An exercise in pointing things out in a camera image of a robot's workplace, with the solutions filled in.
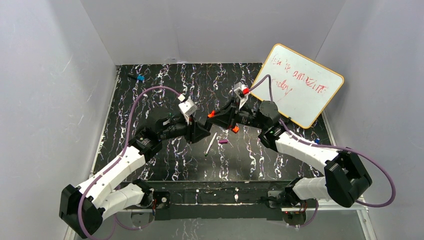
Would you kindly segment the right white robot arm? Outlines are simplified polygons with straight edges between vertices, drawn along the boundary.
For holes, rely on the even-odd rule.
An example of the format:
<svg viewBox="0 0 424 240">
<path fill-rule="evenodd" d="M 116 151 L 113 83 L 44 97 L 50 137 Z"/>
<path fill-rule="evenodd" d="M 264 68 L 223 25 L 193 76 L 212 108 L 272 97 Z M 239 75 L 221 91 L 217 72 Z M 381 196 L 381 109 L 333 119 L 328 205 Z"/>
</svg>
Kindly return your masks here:
<svg viewBox="0 0 424 240">
<path fill-rule="evenodd" d="M 349 208 L 373 183 L 356 153 L 335 146 L 318 147 L 285 129 L 277 105 L 272 101 L 263 101 L 254 111 L 244 106 L 239 108 L 232 98 L 224 108 L 210 113 L 205 124 L 230 130 L 239 124 L 258 128 L 261 130 L 258 138 L 264 147 L 301 160 L 323 175 L 291 181 L 281 193 L 283 203 L 296 205 L 309 199 L 325 199 Z"/>
</svg>

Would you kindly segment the orange black highlighter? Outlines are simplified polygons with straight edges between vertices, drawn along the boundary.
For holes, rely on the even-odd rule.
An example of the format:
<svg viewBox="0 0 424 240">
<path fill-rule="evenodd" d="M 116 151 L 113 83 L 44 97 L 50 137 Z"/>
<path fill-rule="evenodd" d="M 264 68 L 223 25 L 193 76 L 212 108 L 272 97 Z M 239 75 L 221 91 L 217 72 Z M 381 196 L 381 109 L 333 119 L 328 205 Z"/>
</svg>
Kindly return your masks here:
<svg viewBox="0 0 424 240">
<path fill-rule="evenodd" d="M 208 115 L 207 115 L 207 117 L 210 119 L 210 118 L 213 118 L 214 116 L 215 116 L 215 114 L 216 114 L 216 111 L 215 110 L 213 110 L 211 113 L 209 113 Z"/>
</svg>

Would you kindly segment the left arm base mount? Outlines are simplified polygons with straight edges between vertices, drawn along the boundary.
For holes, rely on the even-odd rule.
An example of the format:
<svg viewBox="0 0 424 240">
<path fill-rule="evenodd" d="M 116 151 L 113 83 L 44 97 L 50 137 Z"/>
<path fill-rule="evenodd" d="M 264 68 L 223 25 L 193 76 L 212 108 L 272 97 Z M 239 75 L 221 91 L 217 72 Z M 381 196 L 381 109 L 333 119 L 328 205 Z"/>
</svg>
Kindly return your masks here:
<svg viewBox="0 0 424 240">
<path fill-rule="evenodd" d="M 158 216 L 159 210 L 167 210 L 170 207 L 171 194 L 169 191 L 154 191 L 143 198 L 140 204 L 136 204 L 131 210 L 131 222 L 136 229 L 144 229 L 152 224 Z"/>
</svg>

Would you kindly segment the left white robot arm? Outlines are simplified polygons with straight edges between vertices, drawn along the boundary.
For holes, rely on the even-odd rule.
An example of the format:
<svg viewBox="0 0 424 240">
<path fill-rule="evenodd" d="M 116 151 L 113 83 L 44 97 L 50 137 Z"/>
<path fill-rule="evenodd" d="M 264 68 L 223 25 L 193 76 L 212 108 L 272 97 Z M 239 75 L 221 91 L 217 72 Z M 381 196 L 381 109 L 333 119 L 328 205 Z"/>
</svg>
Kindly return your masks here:
<svg viewBox="0 0 424 240">
<path fill-rule="evenodd" d="M 141 204 L 153 193 L 141 180 L 119 191 L 115 188 L 132 172 L 144 166 L 163 146 L 164 140 L 184 137 L 197 143 L 211 133 L 212 123 L 201 123 L 179 113 L 148 121 L 140 126 L 113 161 L 78 186 L 61 192 L 59 217 L 81 238 L 93 237 L 103 220 L 129 206 Z"/>
</svg>

